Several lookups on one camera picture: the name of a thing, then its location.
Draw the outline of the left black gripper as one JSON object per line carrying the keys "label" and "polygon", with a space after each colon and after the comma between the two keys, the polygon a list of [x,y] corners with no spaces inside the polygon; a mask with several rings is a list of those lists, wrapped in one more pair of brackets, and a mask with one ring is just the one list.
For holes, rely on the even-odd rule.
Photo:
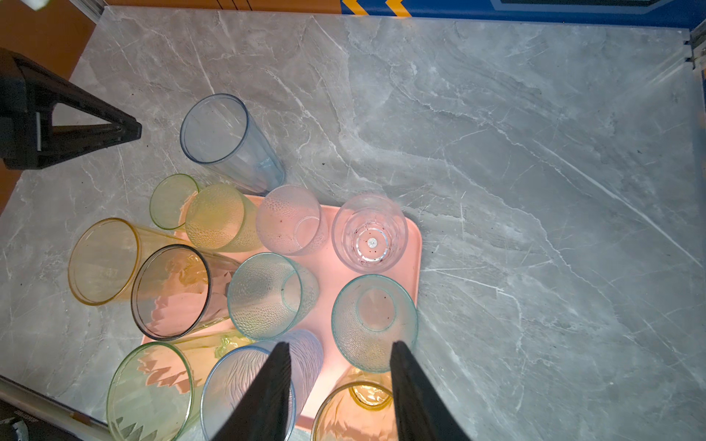
{"label": "left black gripper", "polygon": [[[35,112],[62,104],[110,124],[51,126],[40,132]],[[114,145],[137,141],[143,125],[33,60],[1,49],[1,159],[6,167],[49,167]]]}

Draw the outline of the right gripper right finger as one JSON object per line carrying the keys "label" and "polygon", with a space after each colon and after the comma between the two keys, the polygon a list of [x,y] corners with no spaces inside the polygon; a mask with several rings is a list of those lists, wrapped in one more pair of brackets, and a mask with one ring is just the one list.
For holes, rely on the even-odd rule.
{"label": "right gripper right finger", "polygon": [[393,343],[390,367],[399,440],[470,440],[404,341]]}

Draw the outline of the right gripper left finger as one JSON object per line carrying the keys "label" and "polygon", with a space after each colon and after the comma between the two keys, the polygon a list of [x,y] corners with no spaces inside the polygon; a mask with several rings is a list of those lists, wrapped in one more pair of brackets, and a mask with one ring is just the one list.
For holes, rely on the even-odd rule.
{"label": "right gripper left finger", "polygon": [[286,439],[290,386],[290,345],[279,342],[213,440]]}

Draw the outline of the blue textured tall glass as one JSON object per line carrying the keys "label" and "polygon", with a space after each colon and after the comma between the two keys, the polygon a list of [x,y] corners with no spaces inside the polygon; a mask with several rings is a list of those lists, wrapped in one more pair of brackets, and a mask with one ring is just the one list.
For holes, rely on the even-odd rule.
{"label": "blue textured tall glass", "polygon": [[304,329],[290,331],[276,340],[259,341],[237,348],[218,361],[207,378],[200,403],[200,425],[206,439],[212,440],[235,411],[279,342],[290,344],[292,360],[292,386],[285,435],[290,438],[324,362],[322,344],[312,332]]}

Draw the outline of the amber tall glass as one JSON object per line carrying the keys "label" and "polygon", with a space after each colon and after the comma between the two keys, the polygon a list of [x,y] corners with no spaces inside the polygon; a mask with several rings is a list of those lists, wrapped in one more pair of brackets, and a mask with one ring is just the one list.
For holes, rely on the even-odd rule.
{"label": "amber tall glass", "polygon": [[312,440],[396,440],[393,384],[389,372],[350,367],[320,406]]}

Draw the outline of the green tall glass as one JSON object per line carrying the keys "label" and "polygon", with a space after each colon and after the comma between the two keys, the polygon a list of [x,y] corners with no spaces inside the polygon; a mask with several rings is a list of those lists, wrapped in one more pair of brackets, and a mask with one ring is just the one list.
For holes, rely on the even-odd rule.
{"label": "green tall glass", "polygon": [[116,440],[176,440],[200,419],[205,382],[217,362],[254,341],[237,330],[140,345],[108,388],[107,423]]}

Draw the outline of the teal glass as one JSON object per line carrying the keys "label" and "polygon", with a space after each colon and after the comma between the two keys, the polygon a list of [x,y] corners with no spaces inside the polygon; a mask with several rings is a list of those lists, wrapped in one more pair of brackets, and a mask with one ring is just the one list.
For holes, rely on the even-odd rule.
{"label": "teal glass", "polygon": [[417,307],[407,290],[383,275],[356,277],[336,297],[331,329],[336,347],[353,367],[390,370],[393,344],[417,343]]}
{"label": "teal glass", "polygon": [[301,323],[319,299],[317,277],[305,266],[271,252],[249,257],[227,292],[235,328],[255,341],[274,339]]}

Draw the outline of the green short glass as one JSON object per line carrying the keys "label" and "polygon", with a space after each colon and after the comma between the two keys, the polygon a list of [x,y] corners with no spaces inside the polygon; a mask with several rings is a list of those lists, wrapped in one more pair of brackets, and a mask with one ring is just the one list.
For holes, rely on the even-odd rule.
{"label": "green short glass", "polygon": [[182,229],[186,211],[199,193],[199,183],[192,176],[168,176],[156,186],[150,198],[149,214],[153,223],[167,231]]}

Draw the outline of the grey smoky tall glass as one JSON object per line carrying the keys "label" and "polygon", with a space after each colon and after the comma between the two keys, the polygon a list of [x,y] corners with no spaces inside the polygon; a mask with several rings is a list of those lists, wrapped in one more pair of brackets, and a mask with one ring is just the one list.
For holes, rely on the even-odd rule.
{"label": "grey smoky tall glass", "polygon": [[154,341],[175,341],[229,318],[227,292],[240,263],[187,244],[169,244],[140,267],[131,294],[134,323]]}

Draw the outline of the yellow tall glass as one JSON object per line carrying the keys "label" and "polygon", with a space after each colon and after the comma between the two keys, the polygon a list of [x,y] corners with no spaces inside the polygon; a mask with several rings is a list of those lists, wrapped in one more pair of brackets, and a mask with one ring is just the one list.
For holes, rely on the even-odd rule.
{"label": "yellow tall glass", "polygon": [[127,299],[146,259],[171,244],[187,241],[121,218],[100,220],[83,233],[71,253],[69,288],[89,306]]}

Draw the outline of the blue smooth tall glass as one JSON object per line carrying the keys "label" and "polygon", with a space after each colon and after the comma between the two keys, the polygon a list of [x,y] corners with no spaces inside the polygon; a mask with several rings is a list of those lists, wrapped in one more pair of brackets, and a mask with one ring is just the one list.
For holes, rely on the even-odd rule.
{"label": "blue smooth tall glass", "polygon": [[282,161],[236,96],[219,93],[197,102],[182,121],[179,141],[189,160],[244,191],[265,195],[285,182]]}

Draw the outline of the clear round glass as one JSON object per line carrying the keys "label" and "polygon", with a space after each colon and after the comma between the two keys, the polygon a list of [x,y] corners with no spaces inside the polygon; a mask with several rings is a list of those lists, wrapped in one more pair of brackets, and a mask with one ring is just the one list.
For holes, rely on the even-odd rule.
{"label": "clear round glass", "polygon": [[360,274],[382,274],[404,255],[408,243],[406,216],[393,200],[364,193],[348,200],[332,223],[332,246],[347,268]]}

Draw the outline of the peach short glass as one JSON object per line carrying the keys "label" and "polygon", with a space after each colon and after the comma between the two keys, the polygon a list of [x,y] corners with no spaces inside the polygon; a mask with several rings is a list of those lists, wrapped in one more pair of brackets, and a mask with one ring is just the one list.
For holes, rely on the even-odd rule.
{"label": "peach short glass", "polygon": [[219,253],[255,251],[257,206],[235,187],[216,184],[191,202],[186,216],[189,240],[198,248]]}

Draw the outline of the clear short glass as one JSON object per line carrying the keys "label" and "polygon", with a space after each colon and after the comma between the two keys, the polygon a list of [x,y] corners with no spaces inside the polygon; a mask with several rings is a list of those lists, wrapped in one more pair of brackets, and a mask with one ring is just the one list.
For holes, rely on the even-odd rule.
{"label": "clear short glass", "polygon": [[281,255],[309,255],[327,243],[329,222],[323,207],[305,187],[283,185],[272,190],[257,209],[260,242]]}

